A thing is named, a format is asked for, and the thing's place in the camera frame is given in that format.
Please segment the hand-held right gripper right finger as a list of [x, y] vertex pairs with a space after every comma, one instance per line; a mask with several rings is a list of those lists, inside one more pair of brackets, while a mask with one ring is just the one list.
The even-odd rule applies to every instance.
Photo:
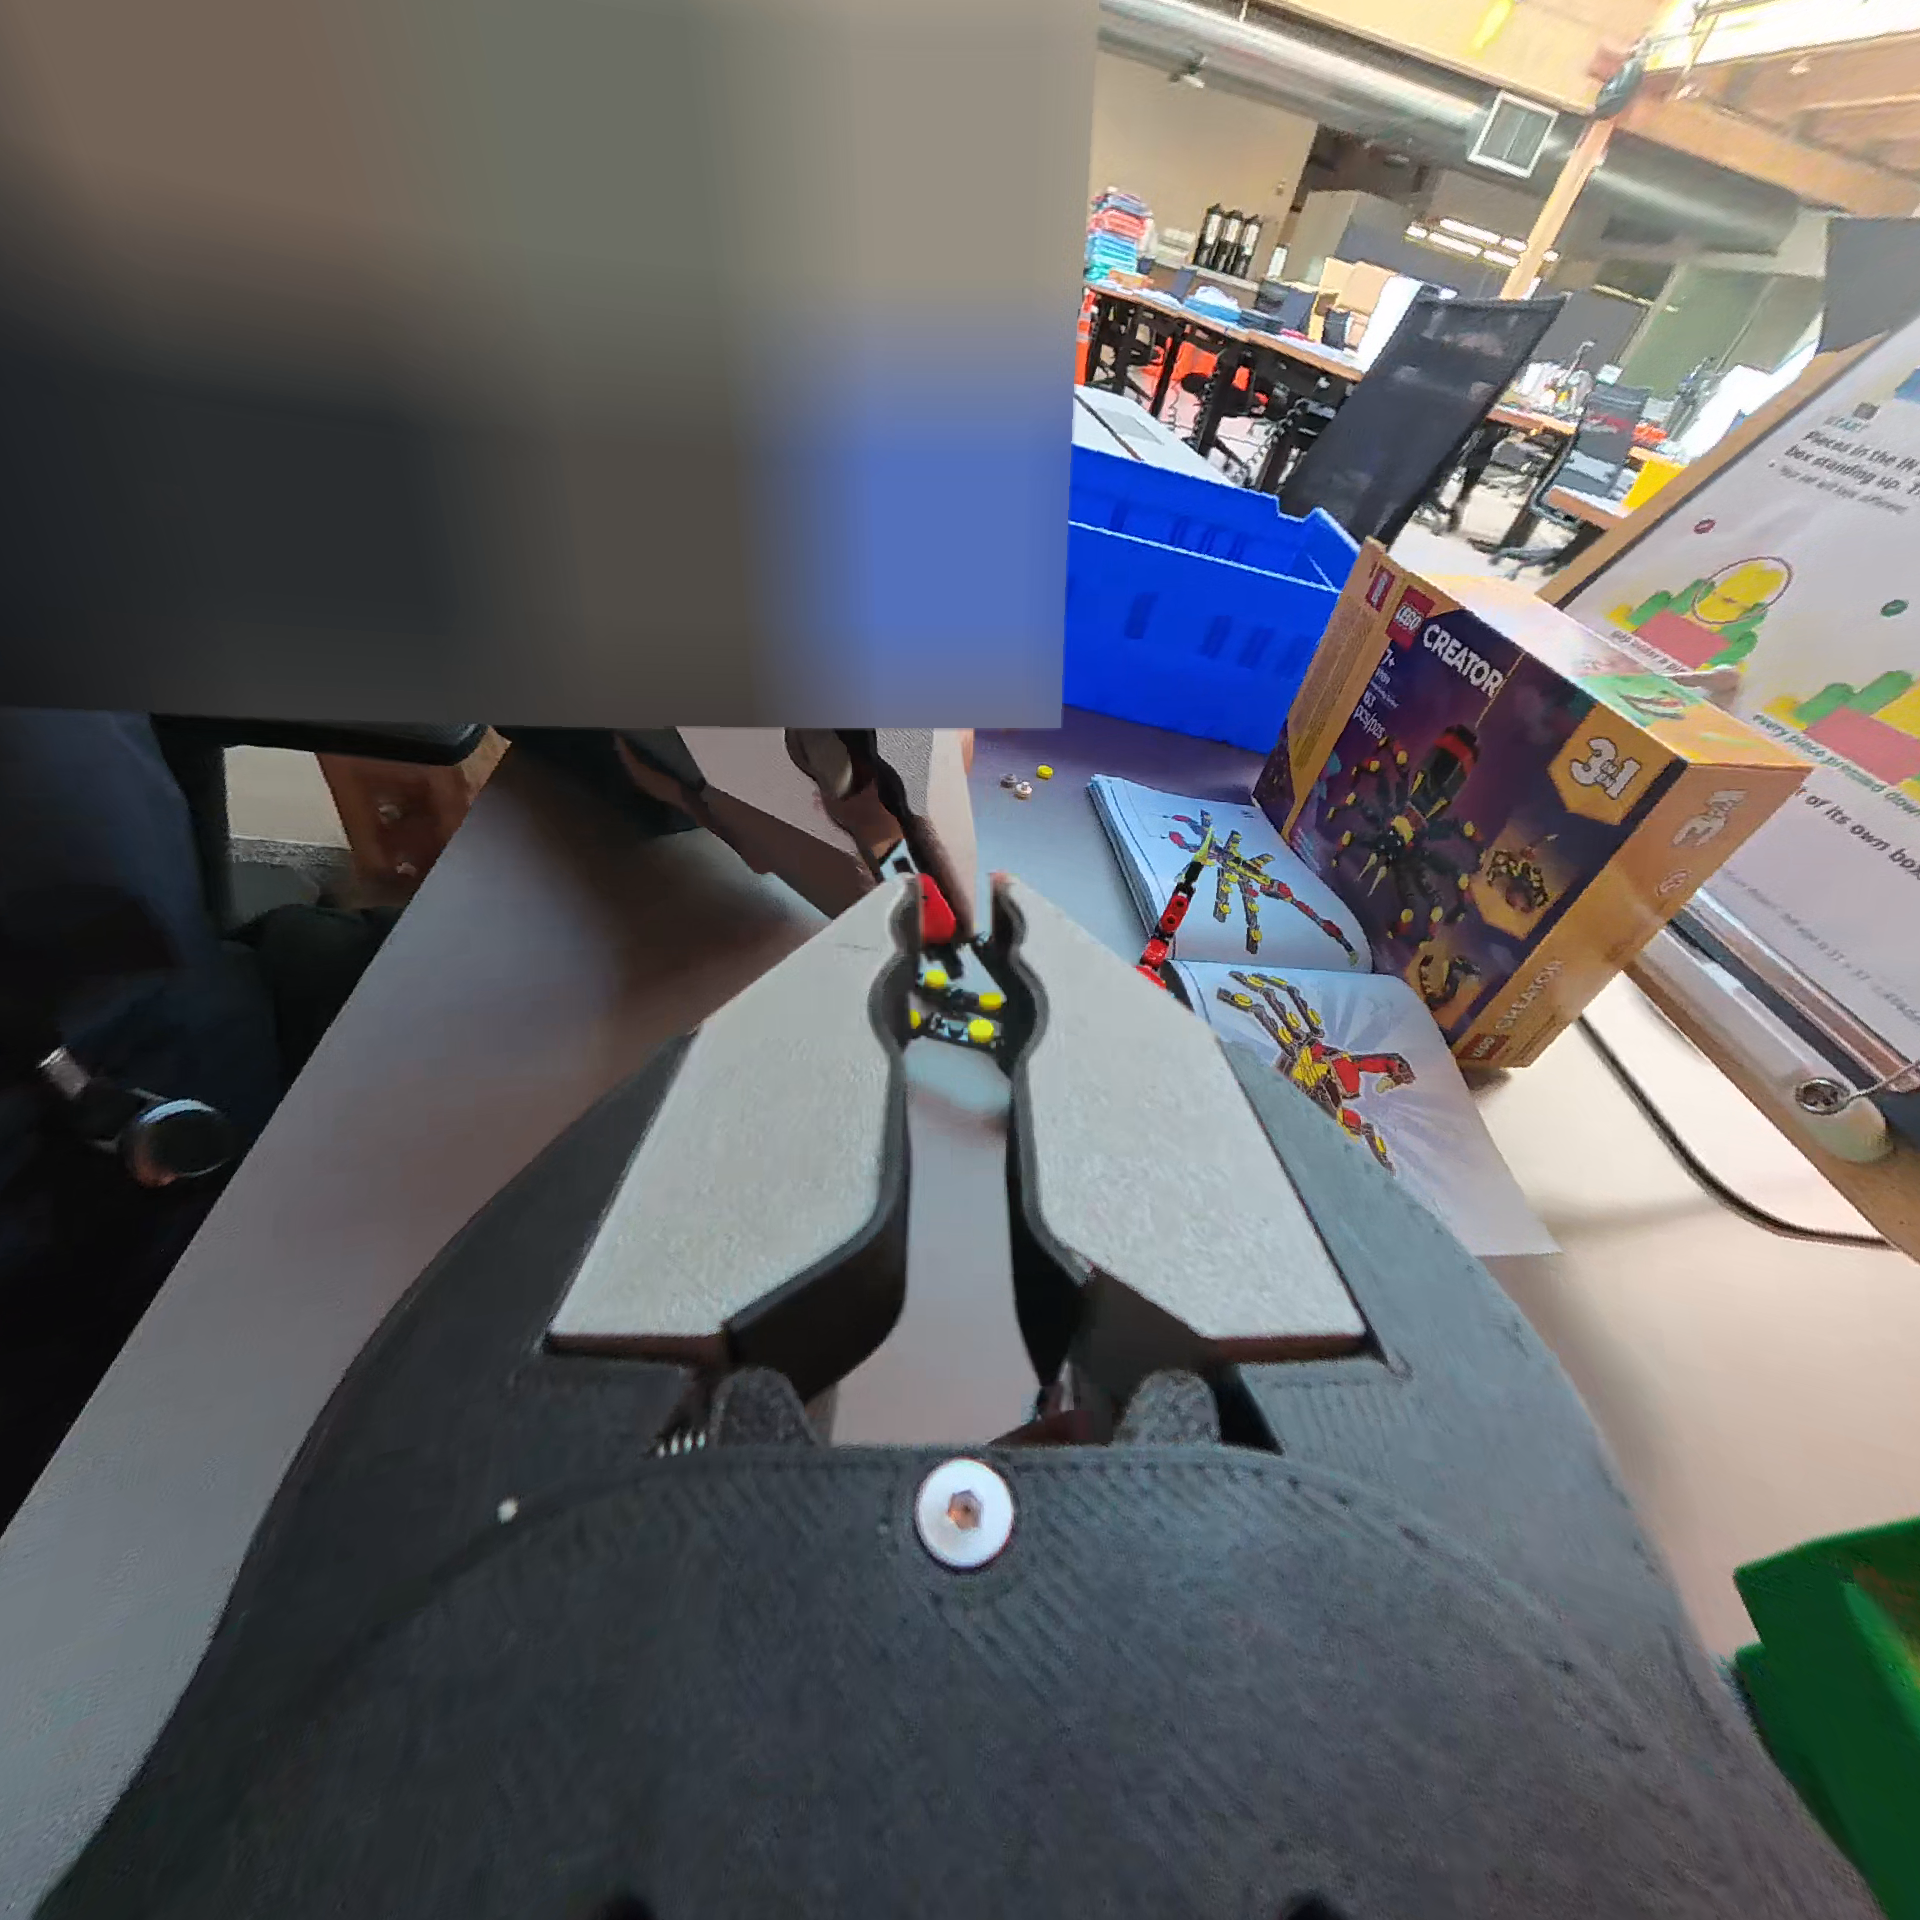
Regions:
[[1006, 1192], [1043, 1388], [1116, 1413], [1151, 1374], [1347, 1360], [1370, 1329], [1211, 1027], [1011, 873]]

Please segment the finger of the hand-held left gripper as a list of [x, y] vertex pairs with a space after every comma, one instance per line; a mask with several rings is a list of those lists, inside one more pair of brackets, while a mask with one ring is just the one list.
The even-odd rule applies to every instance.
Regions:
[[788, 729], [783, 746], [868, 884], [927, 876], [973, 916], [971, 729]]
[[871, 860], [838, 828], [828, 837], [685, 777], [666, 760], [614, 737], [614, 755], [650, 801], [703, 828], [731, 849], [754, 873], [773, 876], [830, 920], [847, 912], [878, 888]]

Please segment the lego instruction booklet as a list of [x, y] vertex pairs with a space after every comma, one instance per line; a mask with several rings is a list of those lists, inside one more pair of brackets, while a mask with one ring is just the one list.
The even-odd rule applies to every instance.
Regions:
[[1309, 1097], [1476, 1258], [1556, 1253], [1438, 1022], [1410, 985], [1375, 971], [1354, 912], [1259, 806], [1113, 776], [1095, 776], [1089, 801], [1145, 933], [1213, 830], [1167, 982], [1220, 1042]]

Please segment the red black lego tail piece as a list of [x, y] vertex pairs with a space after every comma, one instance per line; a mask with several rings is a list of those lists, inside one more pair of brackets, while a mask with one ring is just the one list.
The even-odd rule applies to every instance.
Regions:
[[1159, 916], [1151, 922], [1142, 948], [1135, 960], [1135, 971], [1142, 973], [1151, 985], [1171, 993], [1167, 982], [1167, 963], [1172, 946], [1177, 944], [1179, 929], [1191, 910], [1193, 891], [1203, 878], [1205, 867], [1210, 865], [1210, 854], [1213, 851], [1213, 830], [1205, 828], [1203, 837], [1191, 853], [1182, 876], [1175, 880]]

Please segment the lego set cardboard box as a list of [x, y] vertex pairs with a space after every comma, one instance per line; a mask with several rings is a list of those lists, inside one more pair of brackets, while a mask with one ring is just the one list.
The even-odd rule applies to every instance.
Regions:
[[1255, 803], [1463, 1070], [1531, 1065], [1807, 764], [1509, 580], [1361, 544]]

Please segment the wooden table leg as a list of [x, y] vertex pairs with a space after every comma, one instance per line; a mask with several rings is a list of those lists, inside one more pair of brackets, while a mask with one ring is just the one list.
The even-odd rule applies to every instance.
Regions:
[[508, 744], [477, 725], [333, 726], [314, 750], [346, 834], [354, 906], [406, 906]]

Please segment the blue plastic bin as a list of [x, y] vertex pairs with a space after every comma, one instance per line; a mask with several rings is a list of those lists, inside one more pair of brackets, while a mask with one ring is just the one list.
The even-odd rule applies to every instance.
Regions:
[[1355, 558], [1326, 512], [1076, 445], [1063, 701], [1269, 755]]

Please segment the grey storage tote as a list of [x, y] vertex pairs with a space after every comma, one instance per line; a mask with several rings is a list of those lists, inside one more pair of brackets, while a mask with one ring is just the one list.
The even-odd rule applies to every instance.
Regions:
[[1164, 473], [1235, 490], [1236, 482], [1197, 456], [1167, 422], [1135, 400], [1091, 386], [1071, 389], [1071, 445], [1142, 465]]

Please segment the wooden workbench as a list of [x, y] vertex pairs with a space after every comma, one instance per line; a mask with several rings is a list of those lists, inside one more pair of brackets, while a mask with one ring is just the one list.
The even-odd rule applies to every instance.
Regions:
[[1355, 355], [1191, 312], [1171, 297], [1113, 278], [1084, 281], [1076, 380], [1099, 394], [1145, 395], [1165, 416], [1183, 355], [1207, 358], [1188, 445], [1203, 459], [1243, 402], [1255, 425], [1281, 428], [1295, 400], [1337, 408], [1362, 381]]

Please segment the black mesh office chair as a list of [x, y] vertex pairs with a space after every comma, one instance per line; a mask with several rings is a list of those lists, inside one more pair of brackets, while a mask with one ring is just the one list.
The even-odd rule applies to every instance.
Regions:
[[1351, 540], [1393, 546], [1565, 305], [1565, 296], [1468, 300], [1422, 289], [1286, 473], [1281, 512], [1324, 512]]

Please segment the instruction poster board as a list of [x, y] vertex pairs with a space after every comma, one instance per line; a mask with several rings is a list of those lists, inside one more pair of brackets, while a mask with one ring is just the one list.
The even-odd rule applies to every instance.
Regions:
[[1819, 355], [1548, 597], [1807, 764], [1630, 976], [1914, 1258], [1916, 1094], [1854, 1165], [1791, 1086], [1917, 1061], [1917, 322]]

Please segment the green plastic bin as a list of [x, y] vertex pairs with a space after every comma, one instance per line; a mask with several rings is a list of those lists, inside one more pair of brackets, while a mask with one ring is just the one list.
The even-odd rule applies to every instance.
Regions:
[[1917, 1916], [1917, 1520], [1734, 1573], [1734, 1656], [1769, 1756], [1890, 1918]]

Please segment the white vent grille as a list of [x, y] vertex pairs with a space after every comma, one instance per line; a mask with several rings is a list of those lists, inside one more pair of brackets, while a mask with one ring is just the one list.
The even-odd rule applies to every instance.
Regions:
[[1559, 117], [1554, 107], [1499, 89], [1473, 130], [1468, 163], [1506, 178], [1531, 178]]

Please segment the metal air duct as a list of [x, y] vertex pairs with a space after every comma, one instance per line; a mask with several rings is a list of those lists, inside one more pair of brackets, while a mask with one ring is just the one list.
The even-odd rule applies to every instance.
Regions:
[[[1468, 163], [1473, 130], [1499, 86], [1394, 56], [1362, 36], [1177, 3], [1102, 3], [1097, 27], [1102, 45], [1118, 56], [1159, 65], [1172, 76], [1195, 72], [1213, 89], [1538, 195], [1556, 178], [1586, 124], [1581, 114], [1559, 109], [1538, 166], [1531, 178], [1518, 180]], [[1617, 237], [1695, 242], [1742, 256], [1778, 254], [1807, 211], [1786, 187], [1625, 128], [1614, 132], [1589, 193]]]

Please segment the slim wooden post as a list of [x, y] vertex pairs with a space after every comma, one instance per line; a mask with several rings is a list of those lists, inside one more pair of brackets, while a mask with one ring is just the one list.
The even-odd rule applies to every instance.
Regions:
[[1589, 178], [1599, 166], [1612, 145], [1614, 130], [1617, 121], [1612, 117], [1593, 117], [1577, 132], [1573, 150], [1567, 153], [1556, 180], [1553, 184], [1542, 211], [1527, 233], [1527, 242], [1522, 244], [1515, 264], [1505, 277], [1499, 300], [1531, 300], [1545, 273], [1548, 254], [1556, 251], [1562, 232], [1565, 228], [1567, 217], [1579, 195], [1583, 193]]

